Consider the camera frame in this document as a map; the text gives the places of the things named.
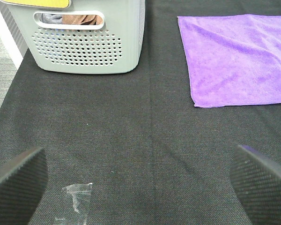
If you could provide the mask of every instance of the microfiber cloth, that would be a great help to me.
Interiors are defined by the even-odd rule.
[[[281,103],[281,16],[179,16],[196,107]]]

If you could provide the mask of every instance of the gray plastic basket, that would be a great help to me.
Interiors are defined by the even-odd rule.
[[[49,71],[113,74],[133,70],[141,53],[145,0],[72,0],[64,9],[9,5],[38,66]],[[40,22],[42,13],[100,15],[102,25]]]

